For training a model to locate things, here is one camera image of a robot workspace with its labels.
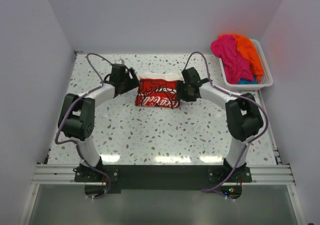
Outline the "white t shirt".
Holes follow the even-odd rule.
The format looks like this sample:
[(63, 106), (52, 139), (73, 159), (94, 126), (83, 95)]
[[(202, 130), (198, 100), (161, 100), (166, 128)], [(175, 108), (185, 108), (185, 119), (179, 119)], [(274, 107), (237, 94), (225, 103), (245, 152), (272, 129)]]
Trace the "white t shirt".
[(177, 82), (182, 80), (182, 75), (172, 72), (141, 73), (135, 105), (137, 107), (178, 108), (180, 102), (177, 100)]

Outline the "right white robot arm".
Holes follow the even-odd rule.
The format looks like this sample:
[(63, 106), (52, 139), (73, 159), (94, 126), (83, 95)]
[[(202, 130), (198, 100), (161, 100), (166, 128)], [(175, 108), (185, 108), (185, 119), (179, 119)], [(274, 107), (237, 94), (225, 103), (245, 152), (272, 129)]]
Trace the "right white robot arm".
[(264, 126), (258, 103), (251, 93), (234, 93), (213, 84), (209, 78), (201, 79), (194, 67), (184, 69), (181, 73), (183, 80), (176, 83), (177, 101), (205, 99), (226, 113), (227, 129), (232, 139), (229, 152), (223, 159), (219, 179), (233, 182), (247, 165), (250, 139)]

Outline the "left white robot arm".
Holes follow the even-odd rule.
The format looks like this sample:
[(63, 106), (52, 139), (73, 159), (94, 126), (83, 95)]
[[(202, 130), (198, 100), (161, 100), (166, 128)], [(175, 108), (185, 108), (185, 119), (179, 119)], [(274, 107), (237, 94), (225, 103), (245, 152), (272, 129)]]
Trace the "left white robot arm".
[(68, 93), (64, 97), (54, 142), (57, 145), (75, 144), (80, 164), (87, 167), (86, 176), (99, 181), (108, 175), (101, 167), (92, 133), (95, 128), (95, 110), (103, 103), (127, 93), (140, 85), (135, 70), (124, 64), (112, 64), (111, 73), (100, 79), (100, 85), (80, 94)]

